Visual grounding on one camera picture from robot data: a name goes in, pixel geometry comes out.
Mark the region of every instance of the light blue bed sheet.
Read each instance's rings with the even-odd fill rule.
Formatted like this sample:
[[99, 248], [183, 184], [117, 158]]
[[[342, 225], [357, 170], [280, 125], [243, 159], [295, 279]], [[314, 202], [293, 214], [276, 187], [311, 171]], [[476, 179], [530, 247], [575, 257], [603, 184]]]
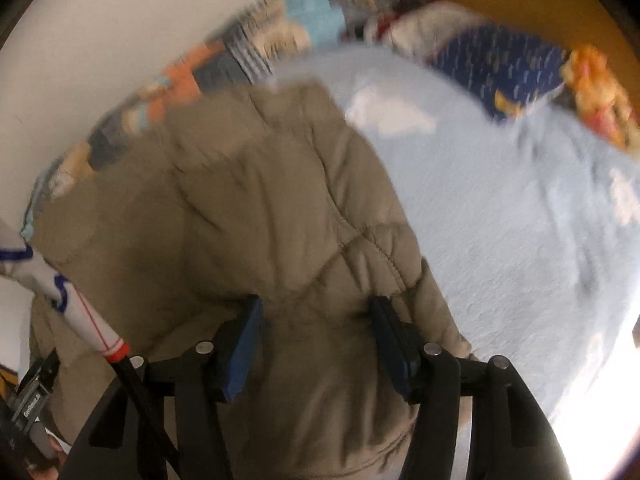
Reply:
[[309, 77], [372, 143], [476, 355], [508, 356], [553, 421], [640, 314], [640, 164], [553, 105], [494, 123], [382, 48], [288, 62], [273, 83]]

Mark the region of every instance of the patterned pillow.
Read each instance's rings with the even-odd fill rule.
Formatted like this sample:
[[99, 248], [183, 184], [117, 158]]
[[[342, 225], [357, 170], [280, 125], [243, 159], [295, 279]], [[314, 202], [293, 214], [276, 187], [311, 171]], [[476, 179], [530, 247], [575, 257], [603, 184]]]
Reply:
[[365, 27], [364, 39], [444, 72], [478, 96], [497, 120], [557, 96], [563, 87], [559, 70], [569, 56], [560, 46], [451, 2], [379, 16]]

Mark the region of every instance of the brown jacket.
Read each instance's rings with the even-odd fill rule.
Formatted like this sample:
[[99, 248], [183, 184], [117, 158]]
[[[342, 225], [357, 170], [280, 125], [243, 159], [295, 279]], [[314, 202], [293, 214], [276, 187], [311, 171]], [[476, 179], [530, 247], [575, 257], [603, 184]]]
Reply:
[[[370, 478], [404, 457], [416, 412], [378, 363], [372, 295], [470, 351], [385, 170], [317, 84], [175, 110], [51, 203], [34, 244], [152, 360], [211, 338], [236, 298], [263, 298], [259, 356], [223, 413], [239, 478]], [[40, 299], [33, 328], [40, 351], [58, 348], [52, 408], [73, 440], [111, 371]]]

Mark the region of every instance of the metal rivet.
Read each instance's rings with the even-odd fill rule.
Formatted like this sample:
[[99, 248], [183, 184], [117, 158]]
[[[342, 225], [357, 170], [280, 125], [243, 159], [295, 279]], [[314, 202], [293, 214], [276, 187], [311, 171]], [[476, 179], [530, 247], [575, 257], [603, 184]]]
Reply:
[[140, 355], [134, 355], [131, 359], [129, 359], [129, 361], [131, 361], [131, 365], [134, 368], [140, 368], [145, 363], [145, 358]]
[[511, 365], [509, 360], [504, 355], [494, 356], [492, 362], [494, 363], [495, 367], [501, 368], [502, 370], [506, 370]]
[[201, 341], [196, 345], [198, 354], [210, 354], [213, 351], [213, 343], [211, 341]]
[[427, 355], [440, 355], [442, 352], [442, 347], [436, 343], [427, 343], [422, 349]]

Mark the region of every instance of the blue stripe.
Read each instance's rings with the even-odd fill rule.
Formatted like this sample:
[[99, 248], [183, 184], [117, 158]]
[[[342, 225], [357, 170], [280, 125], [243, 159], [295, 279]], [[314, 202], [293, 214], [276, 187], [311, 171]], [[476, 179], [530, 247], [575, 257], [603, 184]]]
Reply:
[[0, 250], [0, 262], [22, 262], [33, 258], [33, 249], [26, 244], [24, 249], [19, 251], [2, 249]]
[[60, 291], [60, 302], [51, 300], [51, 306], [57, 310], [60, 314], [64, 314], [66, 310], [66, 305], [69, 301], [69, 296], [66, 293], [65, 283], [68, 283], [69, 280], [66, 279], [62, 274], [57, 274], [55, 278], [53, 278], [53, 283], [55, 283], [57, 290]]

